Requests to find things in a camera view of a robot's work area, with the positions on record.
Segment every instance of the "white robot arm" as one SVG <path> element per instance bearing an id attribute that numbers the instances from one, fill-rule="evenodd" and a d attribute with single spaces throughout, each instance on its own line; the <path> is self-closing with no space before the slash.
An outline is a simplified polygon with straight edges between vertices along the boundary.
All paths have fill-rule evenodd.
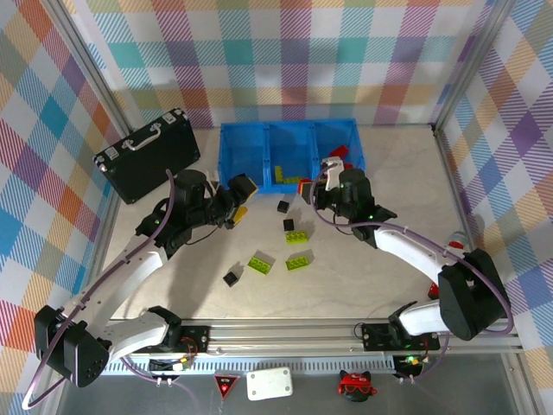
<path id="1" fill-rule="evenodd" d="M 147 277 L 188 243 L 194 228 L 233 228 L 247 212 L 242 205 L 256 192 L 255 184 L 245 176 L 231 179 L 229 189 L 215 189 L 199 171 L 179 173 L 175 178 L 175 202 L 167 220 L 165 199 L 143 219 L 137 234 L 106 267 L 100 285 L 93 281 L 63 307 L 54 310 L 45 306 L 36 314 L 39 359 L 48 351 L 51 368 L 75 385 L 87 386 L 112 360 L 148 346 L 167 350 L 179 346 L 181 319 L 163 307 L 152 307 L 138 318 L 114 325 L 108 322 Z M 67 329 L 60 337 L 58 329 L 63 324 Z M 55 336 L 60 338 L 58 342 L 53 342 Z"/>
<path id="2" fill-rule="evenodd" d="M 315 182 L 302 181 L 298 189 L 307 203 L 313 203 L 315 212 L 328 208 L 347 218 L 348 224 L 334 225 L 352 228 L 357 239 L 401 258 L 440 288 L 440 300 L 410 303 L 389 317 L 389 329 L 398 344 L 411 336 L 448 331 L 471 340 L 509 309 L 505 288 L 489 255 L 480 249 L 442 249 L 404 227 L 384 223 L 397 215 L 375 203 L 362 170 L 344 169 L 339 157 L 323 160 L 323 166 Z"/>

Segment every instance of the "table surface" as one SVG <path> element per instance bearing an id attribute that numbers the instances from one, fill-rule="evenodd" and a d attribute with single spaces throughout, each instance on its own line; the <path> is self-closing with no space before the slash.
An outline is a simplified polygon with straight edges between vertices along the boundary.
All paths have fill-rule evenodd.
<path id="1" fill-rule="evenodd" d="M 191 168 L 215 171 L 219 130 L 194 133 L 201 159 Z M 376 202 L 397 213 L 394 223 L 445 244 L 461 224 L 430 128 L 360 127 L 359 134 Z M 167 195 L 165 183 L 134 205 L 121 204 L 106 264 L 124 249 L 142 218 Z M 386 317 L 409 301 L 427 299 L 430 280 L 422 273 L 322 223 L 299 195 L 290 203 L 288 214 L 278 213 L 282 198 L 256 195 L 248 201 L 249 212 L 235 229 L 220 229 L 197 245 L 181 248 L 114 318 L 134 318 L 154 305 L 182 318 Z M 329 212 L 324 214 L 332 218 Z M 308 232 L 307 244 L 286 244 L 286 218 L 294 219 L 296 230 Z M 196 229 L 193 239 L 211 230 Z M 312 263 L 302 270 L 287 271 L 285 261 L 302 254 Z M 267 276 L 247 266 L 254 255 L 274 262 Z M 240 276 L 232 288 L 223 280 L 230 270 Z"/>

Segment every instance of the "warning sign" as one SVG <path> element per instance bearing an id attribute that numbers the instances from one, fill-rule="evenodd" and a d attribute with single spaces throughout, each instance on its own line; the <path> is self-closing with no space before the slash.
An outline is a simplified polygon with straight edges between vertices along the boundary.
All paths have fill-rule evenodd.
<path id="1" fill-rule="evenodd" d="M 217 387 L 219 388 L 219 392 L 221 392 L 221 398 L 225 399 L 226 395 L 231 391 L 232 387 L 238 380 L 238 376 L 230 376 L 230 375 L 215 375 L 215 382 L 217 383 Z"/>

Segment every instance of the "yellow lego brick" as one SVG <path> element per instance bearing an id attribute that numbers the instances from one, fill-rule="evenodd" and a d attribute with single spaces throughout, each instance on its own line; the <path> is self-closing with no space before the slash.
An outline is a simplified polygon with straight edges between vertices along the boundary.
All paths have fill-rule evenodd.
<path id="1" fill-rule="evenodd" d="M 286 177 L 284 179 L 284 184 L 294 184 L 299 183 L 301 180 L 301 177 Z"/>
<path id="2" fill-rule="evenodd" d="M 283 168 L 275 166 L 275 182 L 282 183 L 284 181 Z"/>

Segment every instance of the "blue plastic bin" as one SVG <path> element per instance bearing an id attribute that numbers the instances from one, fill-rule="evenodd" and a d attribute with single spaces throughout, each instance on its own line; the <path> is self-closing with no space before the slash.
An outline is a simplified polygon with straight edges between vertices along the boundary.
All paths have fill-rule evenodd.
<path id="1" fill-rule="evenodd" d="M 219 148 L 219 178 L 227 184 L 245 173 L 260 193 L 295 193 L 296 184 L 276 183 L 275 166 L 284 177 L 314 179 L 321 160 L 341 145 L 349 148 L 344 163 L 365 169 L 363 149 L 354 119 L 223 124 Z"/>

